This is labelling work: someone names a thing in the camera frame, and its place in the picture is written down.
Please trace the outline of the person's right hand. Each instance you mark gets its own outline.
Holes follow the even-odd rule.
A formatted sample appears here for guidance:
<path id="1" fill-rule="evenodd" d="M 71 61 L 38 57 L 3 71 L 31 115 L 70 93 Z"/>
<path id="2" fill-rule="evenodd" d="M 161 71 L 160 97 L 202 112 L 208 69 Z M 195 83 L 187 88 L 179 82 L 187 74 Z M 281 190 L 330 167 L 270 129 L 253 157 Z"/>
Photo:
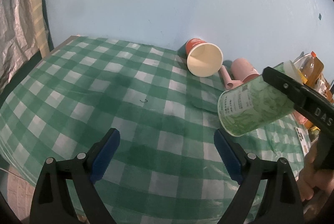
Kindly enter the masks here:
<path id="1" fill-rule="evenodd" d="M 302 201 L 310 200 L 314 195 L 314 188 L 319 188 L 327 195 L 333 191 L 333 170 L 315 170 L 314 161 L 317 156 L 318 140 L 312 142 L 304 159 L 304 168 L 300 171 L 297 186 Z"/>

